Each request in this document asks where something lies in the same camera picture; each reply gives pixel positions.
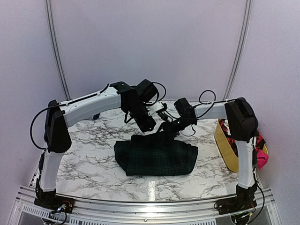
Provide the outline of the navy blue t-shirt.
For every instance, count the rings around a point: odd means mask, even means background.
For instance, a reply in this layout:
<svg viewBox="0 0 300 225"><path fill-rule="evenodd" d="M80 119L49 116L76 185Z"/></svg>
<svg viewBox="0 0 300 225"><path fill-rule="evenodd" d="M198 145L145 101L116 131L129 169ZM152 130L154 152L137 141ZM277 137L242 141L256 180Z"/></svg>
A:
<svg viewBox="0 0 300 225"><path fill-rule="evenodd" d="M99 116L100 116L100 114L96 114L96 115L94 115L94 116L93 116L93 120L97 120L97 119L99 119Z"/></svg>

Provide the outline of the dark green plaid garment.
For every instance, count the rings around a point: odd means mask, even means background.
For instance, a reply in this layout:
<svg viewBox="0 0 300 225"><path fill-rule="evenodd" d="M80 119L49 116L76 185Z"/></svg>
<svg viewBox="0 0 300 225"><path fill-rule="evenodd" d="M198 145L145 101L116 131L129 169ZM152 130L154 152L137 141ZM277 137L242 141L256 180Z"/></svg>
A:
<svg viewBox="0 0 300 225"><path fill-rule="evenodd" d="M193 171L198 147L159 132L117 141L114 153L127 176L179 176Z"/></svg>

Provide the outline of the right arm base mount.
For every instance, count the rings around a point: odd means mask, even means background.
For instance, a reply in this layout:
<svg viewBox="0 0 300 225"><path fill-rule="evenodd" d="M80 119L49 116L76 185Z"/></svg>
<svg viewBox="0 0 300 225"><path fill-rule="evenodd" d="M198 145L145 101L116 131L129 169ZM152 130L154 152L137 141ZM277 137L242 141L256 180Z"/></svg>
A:
<svg viewBox="0 0 300 225"><path fill-rule="evenodd" d="M257 203L254 197L244 200L242 197L237 196L219 199L214 204L214 208L219 212L220 215L234 213L241 210L254 209L256 206Z"/></svg>

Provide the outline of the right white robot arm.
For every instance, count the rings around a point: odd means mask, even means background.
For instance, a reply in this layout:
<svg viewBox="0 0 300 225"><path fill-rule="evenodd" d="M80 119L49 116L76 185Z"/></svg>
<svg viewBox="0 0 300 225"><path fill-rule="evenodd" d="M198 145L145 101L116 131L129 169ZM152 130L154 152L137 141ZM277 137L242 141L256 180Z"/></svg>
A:
<svg viewBox="0 0 300 225"><path fill-rule="evenodd" d="M213 101L190 105L185 98L174 103L179 114L173 121L165 119L158 131L176 137L186 127L203 119L225 119L228 121L231 138L235 140L239 159L239 180L232 206L244 209L254 198L257 181L254 175L254 151L258 120L251 105L240 97L227 101Z"/></svg>

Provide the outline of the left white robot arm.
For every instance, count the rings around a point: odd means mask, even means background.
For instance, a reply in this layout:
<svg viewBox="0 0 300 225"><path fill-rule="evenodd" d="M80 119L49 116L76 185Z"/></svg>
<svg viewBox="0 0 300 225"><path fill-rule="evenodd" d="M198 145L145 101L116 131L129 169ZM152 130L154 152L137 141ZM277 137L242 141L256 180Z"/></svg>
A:
<svg viewBox="0 0 300 225"><path fill-rule="evenodd" d="M69 150L72 141L69 127L92 118L102 112L120 108L125 113L125 123L134 120L142 132L152 131L156 122L149 114L150 100L159 93L154 83L147 79L137 86L125 82L107 84L102 90L69 101L52 100L48 106L38 112L34 119L46 112L44 147L40 162L40 176L36 184L36 196L48 208L59 205L56 195L56 177L64 153Z"/></svg>

